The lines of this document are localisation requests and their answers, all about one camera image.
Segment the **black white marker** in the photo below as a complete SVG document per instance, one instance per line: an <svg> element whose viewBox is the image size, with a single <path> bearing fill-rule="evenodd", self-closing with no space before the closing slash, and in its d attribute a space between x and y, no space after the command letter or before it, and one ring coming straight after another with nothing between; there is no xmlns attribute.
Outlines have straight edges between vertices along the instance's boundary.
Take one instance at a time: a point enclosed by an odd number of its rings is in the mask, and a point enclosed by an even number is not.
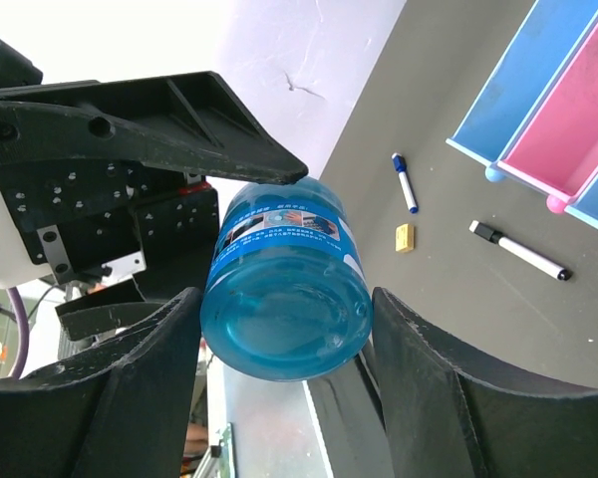
<svg viewBox="0 0 598 478"><path fill-rule="evenodd" d="M557 281L566 282L573 277L573 272L569 269L511 239L499 229L477 220L472 220L468 229L472 234L504 249Z"/></svg>

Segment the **blue gel jar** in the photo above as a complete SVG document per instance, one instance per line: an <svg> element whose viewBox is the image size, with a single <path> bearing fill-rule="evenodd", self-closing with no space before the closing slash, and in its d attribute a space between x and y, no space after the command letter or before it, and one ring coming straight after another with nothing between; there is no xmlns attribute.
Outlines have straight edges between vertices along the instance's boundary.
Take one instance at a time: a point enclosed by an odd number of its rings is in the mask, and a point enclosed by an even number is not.
<svg viewBox="0 0 598 478"><path fill-rule="evenodd" d="M337 195L311 177L245 185L220 227L200 323L221 361L260 379L306 380L352 359L373 306Z"/></svg>

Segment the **blue white pen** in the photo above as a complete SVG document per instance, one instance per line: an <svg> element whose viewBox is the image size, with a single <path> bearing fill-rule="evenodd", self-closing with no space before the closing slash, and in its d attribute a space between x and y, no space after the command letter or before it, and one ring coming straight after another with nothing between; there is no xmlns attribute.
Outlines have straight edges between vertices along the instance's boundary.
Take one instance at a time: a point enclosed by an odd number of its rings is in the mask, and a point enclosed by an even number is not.
<svg viewBox="0 0 598 478"><path fill-rule="evenodd" d="M401 154L395 152L392 154L392 162L400 180L407 208L410 213L416 214L419 211L419 208L408 178L408 167L406 160Z"/></svg>

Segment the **small yellow eraser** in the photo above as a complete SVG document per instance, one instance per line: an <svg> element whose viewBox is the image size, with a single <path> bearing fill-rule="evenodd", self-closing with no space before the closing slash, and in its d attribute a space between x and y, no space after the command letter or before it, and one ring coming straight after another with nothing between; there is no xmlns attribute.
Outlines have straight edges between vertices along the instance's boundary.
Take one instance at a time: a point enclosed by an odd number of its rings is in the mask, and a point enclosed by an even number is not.
<svg viewBox="0 0 598 478"><path fill-rule="evenodd" d="M395 231L395 251L407 253L415 249L416 228L412 224L403 224Z"/></svg>

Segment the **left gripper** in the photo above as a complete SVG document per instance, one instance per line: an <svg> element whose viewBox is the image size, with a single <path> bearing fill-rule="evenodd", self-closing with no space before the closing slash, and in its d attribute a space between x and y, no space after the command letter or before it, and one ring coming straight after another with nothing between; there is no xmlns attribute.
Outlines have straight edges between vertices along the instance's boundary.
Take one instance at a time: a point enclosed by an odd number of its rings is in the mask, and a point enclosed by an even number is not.
<svg viewBox="0 0 598 478"><path fill-rule="evenodd" d="M136 253L151 274L206 262L216 191L156 168L271 184L308 173L215 72L0 89L0 284L101 277Z"/></svg>

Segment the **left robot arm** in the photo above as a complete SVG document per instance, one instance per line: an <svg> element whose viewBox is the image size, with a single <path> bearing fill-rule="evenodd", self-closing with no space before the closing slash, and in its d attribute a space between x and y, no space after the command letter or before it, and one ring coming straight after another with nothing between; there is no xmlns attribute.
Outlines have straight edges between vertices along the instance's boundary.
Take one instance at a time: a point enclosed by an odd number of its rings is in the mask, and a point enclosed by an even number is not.
<svg viewBox="0 0 598 478"><path fill-rule="evenodd" d="M209 240L206 178L292 184L307 166L214 72L46 85L0 40L0 287L99 278Z"/></svg>

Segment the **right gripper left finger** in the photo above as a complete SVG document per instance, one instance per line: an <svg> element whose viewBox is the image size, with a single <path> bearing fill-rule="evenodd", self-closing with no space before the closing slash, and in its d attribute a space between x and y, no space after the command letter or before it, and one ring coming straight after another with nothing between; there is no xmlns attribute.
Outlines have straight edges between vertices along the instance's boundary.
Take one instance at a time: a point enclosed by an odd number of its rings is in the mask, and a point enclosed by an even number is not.
<svg viewBox="0 0 598 478"><path fill-rule="evenodd" d="M121 334L0 379L0 477L176 477L200 342L188 288Z"/></svg>

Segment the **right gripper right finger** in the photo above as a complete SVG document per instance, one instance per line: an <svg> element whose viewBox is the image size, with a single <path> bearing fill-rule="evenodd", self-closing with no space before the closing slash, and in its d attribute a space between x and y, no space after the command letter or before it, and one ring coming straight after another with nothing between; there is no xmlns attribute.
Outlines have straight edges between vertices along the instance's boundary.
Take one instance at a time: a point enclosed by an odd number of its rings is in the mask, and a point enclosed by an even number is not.
<svg viewBox="0 0 598 478"><path fill-rule="evenodd" d="M598 477L598 389L493 357L373 292L398 477Z"/></svg>

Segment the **blue end drawer box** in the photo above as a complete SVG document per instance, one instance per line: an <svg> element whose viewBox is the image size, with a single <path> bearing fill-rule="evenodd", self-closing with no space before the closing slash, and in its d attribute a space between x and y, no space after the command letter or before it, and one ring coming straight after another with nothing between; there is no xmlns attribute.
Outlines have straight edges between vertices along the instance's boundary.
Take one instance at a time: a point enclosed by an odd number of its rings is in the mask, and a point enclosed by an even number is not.
<svg viewBox="0 0 598 478"><path fill-rule="evenodd" d="M598 1L536 1L447 144L492 182L556 77L598 22Z"/></svg>

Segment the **pink drawer box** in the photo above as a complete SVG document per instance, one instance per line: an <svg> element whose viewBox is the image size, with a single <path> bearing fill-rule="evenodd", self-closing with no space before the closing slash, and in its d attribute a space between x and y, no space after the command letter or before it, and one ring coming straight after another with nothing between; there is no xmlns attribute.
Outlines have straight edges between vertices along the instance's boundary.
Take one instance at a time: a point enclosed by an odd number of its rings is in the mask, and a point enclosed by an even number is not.
<svg viewBox="0 0 598 478"><path fill-rule="evenodd" d="M498 162L561 214L598 173L598 21Z"/></svg>

